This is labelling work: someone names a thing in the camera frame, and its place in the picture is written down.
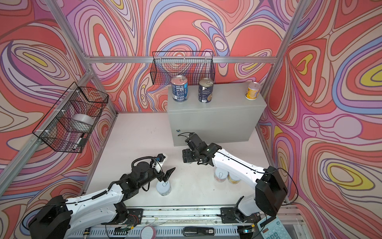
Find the small orange-label can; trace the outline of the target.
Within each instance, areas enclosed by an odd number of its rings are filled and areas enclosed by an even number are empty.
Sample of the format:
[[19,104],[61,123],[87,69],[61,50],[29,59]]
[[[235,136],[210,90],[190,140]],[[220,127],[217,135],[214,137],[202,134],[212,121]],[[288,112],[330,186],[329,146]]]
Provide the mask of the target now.
[[251,82],[248,85],[247,93],[245,94],[246,99],[256,100],[260,92],[261,85],[257,82]]

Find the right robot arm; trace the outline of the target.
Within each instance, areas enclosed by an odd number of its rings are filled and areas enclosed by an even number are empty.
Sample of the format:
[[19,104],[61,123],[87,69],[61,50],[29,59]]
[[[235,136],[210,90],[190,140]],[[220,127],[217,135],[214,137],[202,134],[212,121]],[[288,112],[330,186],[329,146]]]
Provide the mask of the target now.
[[242,196],[233,207],[236,220],[243,222],[259,212],[271,217],[278,214],[288,193],[278,169],[250,164],[216,143],[205,143],[194,132],[186,136],[185,143],[189,148],[183,150],[184,163],[215,166],[233,174],[254,189],[254,193]]

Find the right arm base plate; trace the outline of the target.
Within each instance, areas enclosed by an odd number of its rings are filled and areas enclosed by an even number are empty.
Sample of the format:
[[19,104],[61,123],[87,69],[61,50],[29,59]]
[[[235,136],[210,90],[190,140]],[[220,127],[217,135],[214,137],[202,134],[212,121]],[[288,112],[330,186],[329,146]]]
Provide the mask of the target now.
[[253,213],[250,216],[245,216],[238,209],[239,203],[243,200],[244,196],[240,197],[234,207],[220,208],[220,214],[217,214],[221,218],[223,224],[233,223],[252,223],[256,224],[261,220],[259,212]]

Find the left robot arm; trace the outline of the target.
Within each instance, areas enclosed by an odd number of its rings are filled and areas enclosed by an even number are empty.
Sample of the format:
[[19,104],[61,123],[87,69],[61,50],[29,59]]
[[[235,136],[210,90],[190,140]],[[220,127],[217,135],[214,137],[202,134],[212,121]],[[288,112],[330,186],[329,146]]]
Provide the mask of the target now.
[[166,155],[144,156],[131,163],[131,172],[112,181],[105,189],[94,193],[64,199],[52,198],[28,222],[33,239],[65,239],[67,236],[99,224],[124,224],[139,219],[133,216],[124,202],[139,193],[144,186],[157,179],[167,182],[174,168],[163,171]]

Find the chopped tomato can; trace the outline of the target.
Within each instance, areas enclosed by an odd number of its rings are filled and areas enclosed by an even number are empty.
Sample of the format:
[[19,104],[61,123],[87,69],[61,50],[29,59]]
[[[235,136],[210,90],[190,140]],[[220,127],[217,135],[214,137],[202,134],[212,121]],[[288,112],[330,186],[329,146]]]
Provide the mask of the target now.
[[210,78],[202,78],[199,81],[199,101],[209,103],[212,100],[214,83]]

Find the large blue-label can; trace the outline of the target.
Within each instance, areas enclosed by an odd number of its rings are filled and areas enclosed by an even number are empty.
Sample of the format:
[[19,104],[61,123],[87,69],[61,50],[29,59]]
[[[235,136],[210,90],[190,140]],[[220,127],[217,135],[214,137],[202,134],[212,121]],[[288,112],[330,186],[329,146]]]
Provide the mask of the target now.
[[171,79],[172,97],[176,102],[188,99],[188,79],[185,76],[175,76]]

